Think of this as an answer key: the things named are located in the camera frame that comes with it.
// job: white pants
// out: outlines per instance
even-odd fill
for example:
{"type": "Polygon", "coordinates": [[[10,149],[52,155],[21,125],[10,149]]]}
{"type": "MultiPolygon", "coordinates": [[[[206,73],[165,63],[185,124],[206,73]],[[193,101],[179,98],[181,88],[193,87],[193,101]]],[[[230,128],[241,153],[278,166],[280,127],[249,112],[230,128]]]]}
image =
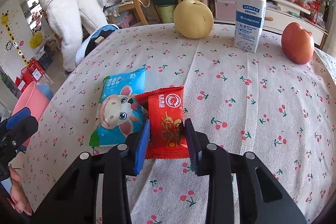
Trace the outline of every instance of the white pants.
{"type": "Polygon", "coordinates": [[[52,0],[47,7],[50,27],[62,41],[63,67],[75,69],[76,52],[82,44],[82,24],[91,34],[107,25],[107,20],[97,0],[52,0]]]}

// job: giraffe height chart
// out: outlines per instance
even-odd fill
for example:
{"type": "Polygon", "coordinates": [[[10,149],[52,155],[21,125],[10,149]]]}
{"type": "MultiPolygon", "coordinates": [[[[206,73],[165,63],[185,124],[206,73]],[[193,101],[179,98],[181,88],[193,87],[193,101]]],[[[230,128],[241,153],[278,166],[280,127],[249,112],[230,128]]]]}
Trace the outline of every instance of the giraffe height chart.
{"type": "Polygon", "coordinates": [[[29,46],[32,32],[19,0],[8,0],[0,8],[0,64],[15,81],[29,60],[37,54],[29,46]]]}

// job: apple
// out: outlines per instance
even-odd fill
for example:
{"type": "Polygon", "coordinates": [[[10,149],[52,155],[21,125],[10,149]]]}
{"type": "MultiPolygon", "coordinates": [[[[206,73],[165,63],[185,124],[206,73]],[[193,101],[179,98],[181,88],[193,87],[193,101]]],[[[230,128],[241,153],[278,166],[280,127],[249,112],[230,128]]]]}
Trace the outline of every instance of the apple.
{"type": "Polygon", "coordinates": [[[292,22],[284,29],[281,46],[285,55],[294,63],[304,65],[308,63],[314,53],[314,39],[299,23],[292,22]]]}
{"type": "Polygon", "coordinates": [[[174,24],[183,36],[199,39],[212,31],[213,15],[204,3],[184,0],[174,10],[174,24]]]}

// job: green bucket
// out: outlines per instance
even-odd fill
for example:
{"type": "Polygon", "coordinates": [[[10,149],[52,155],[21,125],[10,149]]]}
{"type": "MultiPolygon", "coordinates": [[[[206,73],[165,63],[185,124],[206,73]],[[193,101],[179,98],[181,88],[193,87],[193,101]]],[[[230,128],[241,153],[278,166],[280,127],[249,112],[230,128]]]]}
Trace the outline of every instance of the green bucket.
{"type": "Polygon", "coordinates": [[[173,23],[174,10],[176,4],[158,5],[157,12],[159,13],[162,23],[173,23]]]}

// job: red snack package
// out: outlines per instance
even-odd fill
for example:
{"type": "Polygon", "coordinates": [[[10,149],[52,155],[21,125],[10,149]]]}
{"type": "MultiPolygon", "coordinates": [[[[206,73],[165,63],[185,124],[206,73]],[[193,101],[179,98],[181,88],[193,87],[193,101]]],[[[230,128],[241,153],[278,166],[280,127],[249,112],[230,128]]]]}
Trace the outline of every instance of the red snack package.
{"type": "Polygon", "coordinates": [[[147,159],[189,157],[186,139],[179,133],[183,119],[183,88],[162,88],[136,96],[137,102],[148,110],[150,120],[147,159]]]}

